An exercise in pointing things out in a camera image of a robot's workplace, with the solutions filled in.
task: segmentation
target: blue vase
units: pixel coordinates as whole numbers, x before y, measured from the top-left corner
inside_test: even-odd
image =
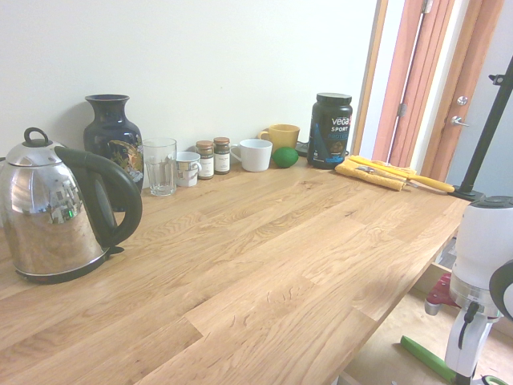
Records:
[[[117,163],[133,179],[139,191],[143,187],[143,140],[139,128],[125,116],[126,95],[91,95],[86,100],[95,112],[95,120],[83,132],[86,151]],[[115,211],[125,211],[125,202],[105,180],[107,195]]]

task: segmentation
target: drinking glass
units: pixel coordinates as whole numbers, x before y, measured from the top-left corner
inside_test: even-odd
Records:
[[[158,197],[173,194],[176,191],[176,140],[146,139],[143,150],[151,194]]]

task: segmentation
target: white mug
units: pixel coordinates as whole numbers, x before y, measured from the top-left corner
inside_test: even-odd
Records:
[[[240,149],[240,157],[233,153],[233,149]],[[246,139],[240,144],[230,148],[233,157],[242,163],[242,168],[250,172],[261,172],[269,168],[273,144],[263,139]]]
[[[198,183],[201,171],[200,154],[183,151],[176,154],[176,184],[180,187],[192,187]]]

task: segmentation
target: stainless steel kettle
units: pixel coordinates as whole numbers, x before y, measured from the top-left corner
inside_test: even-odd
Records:
[[[32,139],[38,132],[42,139]],[[104,180],[126,201],[116,224]],[[0,217],[14,267],[37,282],[63,282],[101,265],[143,212],[137,186],[114,162],[48,140],[39,128],[6,156]]]

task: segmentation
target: kettle handle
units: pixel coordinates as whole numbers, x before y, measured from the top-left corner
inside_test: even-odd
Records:
[[[55,153],[71,169],[79,184],[98,243],[112,247],[130,237],[143,215],[143,202],[129,175],[116,163],[92,152],[57,146]],[[103,180],[108,180],[127,202],[120,225],[116,225]]]

